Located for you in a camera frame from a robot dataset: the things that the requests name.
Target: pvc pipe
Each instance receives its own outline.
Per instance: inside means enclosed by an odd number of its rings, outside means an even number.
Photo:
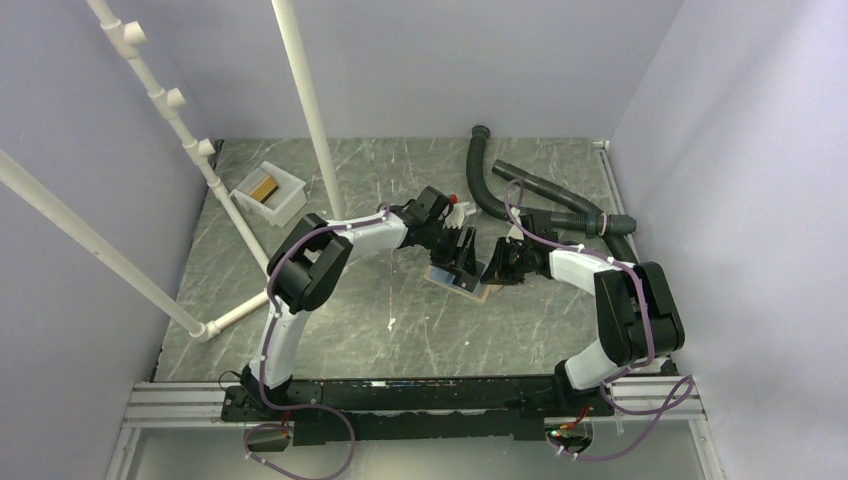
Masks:
[[[259,264],[260,268],[262,268],[262,271],[264,272],[265,267],[268,265],[268,256],[265,254],[265,250],[261,245],[259,245],[259,242],[256,240],[253,232],[250,231],[250,227],[247,226],[247,223],[244,221],[244,218],[241,216],[238,208],[236,208],[235,204],[233,204],[227,188],[209,165],[207,157],[215,153],[212,143],[209,142],[208,139],[198,141],[191,135],[191,132],[189,132],[177,111],[179,107],[185,105],[185,97],[183,97],[179,89],[176,88],[165,91],[165,89],[159,85],[159,82],[156,81],[153,73],[149,68],[147,68],[147,64],[144,63],[144,60],[139,54],[138,48],[136,47],[147,41],[147,37],[144,35],[144,31],[141,29],[141,26],[139,26],[137,22],[132,22],[126,25],[121,23],[121,21],[112,13],[112,10],[109,8],[109,5],[105,2],[105,0],[86,1],[91,7],[91,10],[100,20],[100,28],[103,29],[106,36],[112,42],[112,45],[114,45],[118,53],[127,60],[138,79],[142,84],[144,84],[144,88],[147,89],[147,95],[162,115],[162,118],[171,124],[174,132],[182,141],[183,148],[186,153],[188,153],[191,161],[197,165],[198,169],[200,169],[200,172],[206,179],[206,183],[209,185],[209,188],[212,189],[215,197],[224,206],[224,210],[233,221],[233,224],[236,226],[236,230],[238,230],[239,234],[241,234],[241,237],[244,239],[244,243],[247,244],[247,248],[250,249],[250,253],[253,254],[253,258],[256,259],[256,263]]]
[[[126,280],[163,312],[170,315],[171,318],[188,330],[192,337],[202,342],[211,338],[206,325],[189,315],[183,307],[179,306],[167,293],[156,286],[141,270],[121,255],[112,244],[94,231],[73,210],[62,203],[2,149],[0,149],[0,181],[85,247],[86,250]]]
[[[297,26],[297,17],[291,0],[271,0],[274,7],[274,15],[277,17],[277,26],[280,27],[280,35],[289,57],[289,65],[297,86],[297,94],[300,96],[300,104],[303,114],[306,116],[306,125],[309,127],[309,135],[312,136],[312,145],[315,147],[315,155],[318,157],[318,167],[321,169],[321,177],[330,197],[330,208],[336,220],[344,220],[345,202],[339,192],[339,183],[336,180],[336,168],[330,156],[330,147],[327,145],[327,136],[324,133],[324,124],[321,122],[321,113],[318,110],[318,100],[315,98],[315,87],[312,84],[312,75],[309,73],[309,65],[306,62],[306,53],[303,51],[303,40],[300,38],[300,29]]]
[[[209,337],[217,336],[222,330],[266,303],[268,303],[268,294],[263,290],[250,300],[225,313],[220,318],[206,322],[206,330],[209,332]]]

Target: black corrugated hose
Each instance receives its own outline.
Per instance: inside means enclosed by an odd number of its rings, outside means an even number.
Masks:
[[[471,196],[480,208],[489,215],[507,220],[503,201],[492,195],[483,179],[483,154],[489,139],[489,129],[477,125],[471,129],[471,142],[465,162],[465,176]],[[624,262],[636,263],[636,255],[622,235],[636,230],[636,220],[628,215],[607,215],[597,205],[559,185],[532,175],[520,168],[498,160],[492,169],[497,175],[511,180],[520,178],[524,186],[549,200],[577,213],[549,212],[554,228],[583,232],[587,237],[603,234],[602,238],[613,257]]]

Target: purple cable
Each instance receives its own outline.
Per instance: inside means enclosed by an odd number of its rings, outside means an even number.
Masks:
[[[273,317],[271,318],[271,323],[268,324],[268,331],[265,334],[265,341],[262,343],[262,350],[259,354],[259,385],[260,385],[259,396],[262,397],[262,401],[265,403],[265,405],[268,406],[268,408],[270,408],[272,410],[286,411],[286,410],[304,410],[304,409],[312,408],[312,409],[316,409],[316,410],[324,410],[326,412],[330,412],[333,415],[339,417],[344,422],[345,427],[347,427],[347,431],[350,434],[350,449],[348,450],[347,458],[345,459],[342,466],[339,467],[339,469],[336,470],[335,472],[331,473],[330,475],[327,475],[326,477],[311,479],[309,477],[302,477],[300,475],[292,473],[292,472],[280,467],[279,465],[277,465],[273,462],[269,462],[269,461],[265,460],[264,458],[260,457],[259,455],[250,451],[250,447],[248,446],[248,440],[250,439],[250,435],[253,432],[256,432],[256,431],[259,431],[259,430],[270,430],[270,429],[278,430],[278,429],[281,428],[280,425],[275,424],[275,423],[263,423],[263,424],[255,426],[255,427],[252,427],[251,429],[249,429],[248,431],[246,431],[244,433],[243,445],[244,445],[244,452],[246,454],[245,458],[251,458],[251,459],[261,463],[262,465],[270,468],[271,470],[274,470],[275,472],[281,473],[281,474],[283,474],[283,475],[285,475],[289,478],[293,478],[295,480],[332,480],[333,478],[336,478],[339,475],[341,475],[347,469],[347,467],[350,466],[350,462],[353,460],[353,453],[354,453],[355,444],[356,444],[356,434],[353,431],[353,425],[350,423],[350,420],[348,420],[347,417],[345,417],[342,412],[336,410],[333,407],[328,407],[326,405],[321,405],[321,404],[309,404],[309,403],[304,403],[304,404],[299,404],[299,405],[276,405],[274,403],[271,403],[270,400],[268,400],[268,396],[265,394],[265,388],[264,388],[264,385],[265,385],[265,358],[267,358],[267,356],[268,356],[268,348],[271,345],[271,337],[274,333],[274,328],[277,326],[277,320],[279,320],[280,315],[282,314],[282,305],[280,304],[279,301],[277,301],[276,295],[274,295],[274,288],[277,285],[277,278],[280,276],[280,270],[282,270],[282,266],[286,262],[288,262],[291,259],[292,256],[294,256],[295,252],[297,252],[298,250],[303,248],[303,246],[306,244],[306,242],[308,242],[310,239],[312,239],[312,238],[314,238],[314,237],[316,237],[316,236],[318,236],[322,233],[332,232],[332,231],[336,231],[336,230],[346,230],[348,227],[350,227],[350,228],[367,227],[368,225],[376,225],[378,223],[381,223],[381,222],[386,220],[386,216],[389,213],[386,209],[381,209],[381,210],[382,210],[382,216],[380,216],[380,217],[372,218],[372,219],[369,219],[369,220],[363,220],[363,221],[360,221],[360,222],[345,223],[345,224],[340,224],[340,225],[328,225],[326,227],[317,228],[317,229],[312,230],[311,232],[307,233],[306,235],[301,237],[297,242],[295,242],[294,245],[292,245],[292,247],[289,248],[286,251],[286,253],[280,259],[280,261],[277,262],[277,265],[274,267],[274,270],[271,272],[271,275],[268,278],[268,286],[266,288],[266,292],[268,293],[268,299],[271,302],[271,305],[273,305],[275,313],[274,313]]]
[[[648,346],[648,353],[645,356],[644,362],[633,363],[630,366],[628,366],[628,368],[626,368],[626,369],[622,370],[621,372],[618,372],[618,373],[610,376],[609,378],[605,379],[604,382],[609,383],[609,382],[612,382],[613,380],[617,380],[617,379],[627,375],[628,373],[630,373],[630,367],[633,367],[633,366],[635,366],[635,367],[646,367],[646,366],[650,365],[651,362],[654,361],[654,356],[656,354],[656,350],[654,349],[654,336],[653,336],[653,331],[651,330],[651,319],[650,319],[650,317],[648,317],[648,304],[645,301],[645,293],[642,290],[642,281],[636,275],[636,272],[632,268],[630,268],[628,265],[626,265],[622,262],[619,262],[618,260],[615,260],[612,257],[609,257],[608,255],[605,255],[601,252],[589,250],[587,248],[578,248],[578,247],[574,247],[574,246],[571,246],[571,245],[563,245],[561,243],[552,242],[550,240],[545,240],[544,238],[541,238],[538,235],[534,235],[533,233],[530,233],[529,231],[527,231],[527,229],[524,228],[523,225],[521,225],[521,222],[518,220],[518,218],[515,217],[515,214],[512,213],[512,205],[510,205],[510,203],[509,203],[509,189],[512,188],[513,185],[519,186],[518,202],[515,204],[515,207],[521,206],[521,200],[522,200],[522,198],[524,198],[524,182],[520,178],[516,178],[514,180],[510,180],[510,182],[506,186],[507,194],[504,196],[504,207],[506,207],[506,214],[509,216],[509,220],[512,222],[513,225],[515,225],[516,228],[518,228],[521,231],[522,234],[524,234],[525,237],[531,238],[531,239],[535,240],[536,242],[539,242],[543,245],[547,245],[551,248],[568,250],[568,251],[571,251],[571,252],[577,252],[577,253],[580,253],[580,254],[583,254],[583,255],[590,255],[592,257],[596,257],[596,258],[600,258],[602,260],[605,260],[605,261],[609,262],[611,265],[618,267],[621,270],[623,270],[625,273],[627,273],[627,275],[630,276],[631,280],[633,280],[633,284],[636,286],[636,297],[639,300],[639,313],[642,315],[642,325],[644,326],[644,329],[645,329],[645,339],[647,340],[646,343],[647,343],[647,346]],[[680,398],[678,398],[675,401],[672,401],[675,393],[677,393],[677,390],[684,383],[688,383],[688,387],[686,388],[686,391],[683,392],[682,395],[680,395]],[[574,459],[575,460],[581,460],[581,461],[587,461],[587,462],[605,462],[605,461],[608,461],[608,460],[615,460],[615,459],[618,459],[618,458],[621,458],[621,457],[627,455],[628,453],[632,452],[636,447],[638,447],[639,444],[641,444],[642,441],[645,440],[645,438],[647,438],[648,435],[654,430],[654,428],[656,428],[657,423],[660,421],[660,418],[662,417],[662,414],[665,413],[666,411],[680,405],[681,403],[683,403],[683,401],[686,400],[689,397],[689,394],[692,393],[692,390],[694,389],[694,387],[695,387],[694,378],[692,378],[691,375],[687,375],[687,376],[681,378],[674,385],[674,387],[668,393],[668,396],[666,396],[665,401],[663,402],[663,404],[659,408],[652,408],[650,410],[630,410],[630,409],[627,409],[627,408],[623,408],[620,405],[618,405],[617,403],[615,403],[612,400],[612,398],[610,398],[609,395],[607,394],[606,390],[604,389],[604,385],[601,384],[601,386],[600,386],[601,397],[603,397],[603,399],[607,403],[609,403],[611,407],[618,410],[619,412],[627,414],[627,415],[656,414],[656,416],[653,418],[653,420],[651,420],[651,423],[648,425],[648,428],[646,428],[645,431],[642,432],[642,434],[639,435],[639,437],[632,444],[630,444],[629,447],[625,448],[624,450],[622,450],[618,453],[614,453],[612,455],[601,455],[601,456],[575,455]]]

